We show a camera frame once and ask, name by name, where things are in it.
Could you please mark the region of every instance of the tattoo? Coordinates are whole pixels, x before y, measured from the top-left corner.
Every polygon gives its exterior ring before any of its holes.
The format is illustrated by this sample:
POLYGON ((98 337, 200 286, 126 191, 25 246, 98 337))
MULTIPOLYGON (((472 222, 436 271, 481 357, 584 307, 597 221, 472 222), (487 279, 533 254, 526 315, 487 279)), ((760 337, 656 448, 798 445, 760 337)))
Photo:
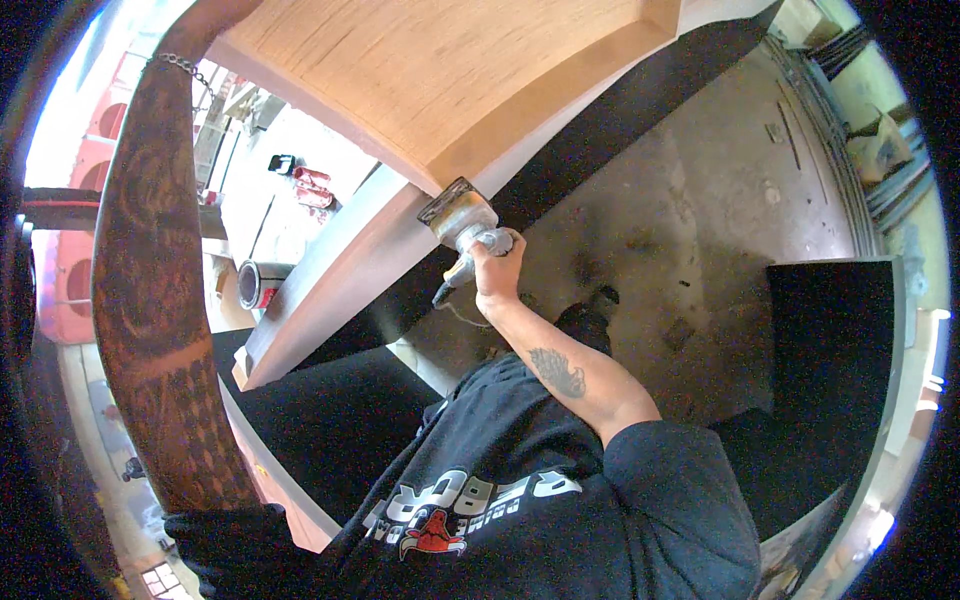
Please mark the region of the tattoo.
POLYGON ((551 348, 533 348, 530 350, 530 360, 543 381, 564 396, 580 398, 587 393, 584 370, 576 367, 569 372, 569 361, 563 354, 551 348))
POLYGON ((259 504, 213 363, 190 76, 146 67, 94 243, 93 321, 107 381, 167 512, 259 504))

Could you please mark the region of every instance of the concrete floor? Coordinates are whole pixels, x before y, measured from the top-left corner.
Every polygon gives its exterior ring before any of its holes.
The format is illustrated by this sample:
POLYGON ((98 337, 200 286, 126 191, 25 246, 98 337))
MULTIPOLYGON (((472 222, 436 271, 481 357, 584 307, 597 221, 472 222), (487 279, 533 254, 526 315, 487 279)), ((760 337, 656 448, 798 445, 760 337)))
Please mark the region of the concrete floor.
MULTIPOLYGON (((668 420, 708 424, 769 408, 764 267, 853 256, 823 150, 764 52, 754 50, 523 232, 520 290, 544 318, 598 283, 620 292, 613 356, 668 420)), ((460 290, 452 303, 483 322, 473 294, 460 290)), ((397 354, 445 392, 490 348, 504 347, 495 331, 435 311, 397 354)))

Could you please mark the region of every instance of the metal chain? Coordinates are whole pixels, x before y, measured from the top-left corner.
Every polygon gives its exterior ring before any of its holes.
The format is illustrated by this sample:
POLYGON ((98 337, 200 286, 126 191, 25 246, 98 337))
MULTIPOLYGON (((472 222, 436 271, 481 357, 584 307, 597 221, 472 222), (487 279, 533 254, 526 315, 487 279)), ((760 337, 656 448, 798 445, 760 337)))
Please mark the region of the metal chain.
MULTIPOLYGON (((193 62, 190 62, 189 60, 185 59, 185 58, 182 57, 182 56, 178 56, 178 55, 173 54, 173 53, 170 53, 170 52, 161 52, 161 53, 159 53, 159 54, 157 54, 157 55, 154 55, 153 58, 147 60, 147 64, 150 64, 150 63, 153 62, 154 60, 161 60, 161 61, 163 61, 163 62, 169 62, 170 64, 173 64, 173 65, 175 65, 175 66, 178 66, 179 68, 181 68, 181 69, 183 69, 184 71, 186 71, 187 73, 189 73, 189 74, 190 74, 190 77, 192 77, 193 79, 195 79, 195 80, 197 80, 198 82, 200 82, 201 84, 203 84, 203 86, 206 88, 206 91, 210 94, 210 102, 213 102, 213 100, 214 100, 213 89, 210 88, 210 83, 206 80, 206 78, 204 77, 204 75, 197 69, 197 65, 196 65, 196 64, 194 64, 193 62)), ((195 114, 196 114, 199 110, 200 110, 200 107, 199 107, 199 106, 194 107, 194 109, 193 109, 193 111, 194 111, 195 114)))

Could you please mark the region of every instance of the person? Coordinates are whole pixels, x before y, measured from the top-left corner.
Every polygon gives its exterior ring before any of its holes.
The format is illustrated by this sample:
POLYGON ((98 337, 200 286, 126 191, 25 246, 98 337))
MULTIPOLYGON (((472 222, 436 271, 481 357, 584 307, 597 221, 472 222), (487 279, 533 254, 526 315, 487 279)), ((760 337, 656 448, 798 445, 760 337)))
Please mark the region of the person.
POLYGON ((471 253, 477 307, 514 352, 424 411, 322 554, 278 506, 167 520, 208 598, 751 594, 756 531, 716 434, 660 420, 610 357, 613 288, 556 324, 527 308, 511 234, 504 257, 471 253))
POLYGON ((424 411, 322 553, 293 544, 282 507, 259 505, 210 374, 200 269, 182 268, 199 256, 186 67, 259 4, 197 0, 160 42, 167 60, 144 70, 97 230, 105 371, 121 412, 138 415, 131 437, 201 593, 748 597, 759 577, 756 529, 719 439, 661 420, 611 358, 613 288, 598 287, 556 324, 519 300, 526 242, 515 231, 505 256, 470 250, 477 307, 513 352, 424 411), (203 434, 185 435, 187 425, 203 434))

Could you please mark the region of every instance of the black t-shirt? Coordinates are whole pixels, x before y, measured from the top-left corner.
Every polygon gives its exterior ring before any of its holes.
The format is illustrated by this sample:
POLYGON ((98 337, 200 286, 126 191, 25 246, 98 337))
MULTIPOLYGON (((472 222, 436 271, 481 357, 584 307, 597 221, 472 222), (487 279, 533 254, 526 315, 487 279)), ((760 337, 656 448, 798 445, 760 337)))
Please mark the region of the black t-shirt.
POLYGON ((425 411, 320 555, 292 543, 277 505, 166 528, 211 600, 742 599, 759 575, 753 520, 714 433, 637 423, 604 451, 515 354, 425 411))

